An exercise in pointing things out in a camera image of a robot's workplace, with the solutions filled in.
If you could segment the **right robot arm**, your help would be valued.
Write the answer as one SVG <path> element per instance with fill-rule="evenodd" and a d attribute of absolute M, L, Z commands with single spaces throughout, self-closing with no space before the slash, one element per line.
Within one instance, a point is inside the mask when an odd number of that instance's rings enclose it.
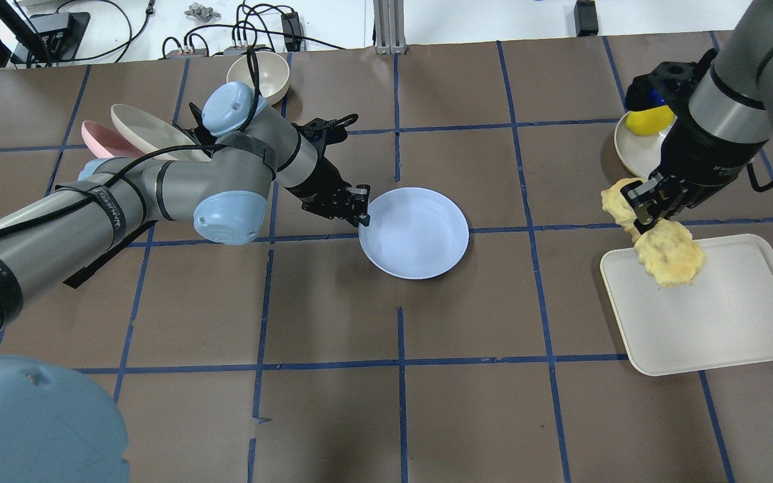
<path fill-rule="evenodd" d="M 676 119 L 659 164 L 621 189 L 639 233 L 724 189 L 773 138 L 773 1 L 752 2 L 722 49 L 632 80 L 629 111 L 661 104 Z"/>

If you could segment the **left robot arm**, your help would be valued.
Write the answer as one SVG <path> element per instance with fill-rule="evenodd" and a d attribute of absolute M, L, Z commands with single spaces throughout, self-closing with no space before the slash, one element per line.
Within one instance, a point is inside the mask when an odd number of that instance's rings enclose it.
<path fill-rule="evenodd" d="M 192 144 L 89 162 L 77 181 L 0 219 L 0 331 L 61 282 L 76 288 L 156 222 L 189 222 L 241 246 L 260 233 L 277 182 L 304 211 L 368 224 L 368 184 L 325 157 L 357 120 L 297 125 L 258 89 L 230 82 L 191 107 Z M 76 370 L 0 354 L 0 482 L 125 482 L 125 420 Z"/>

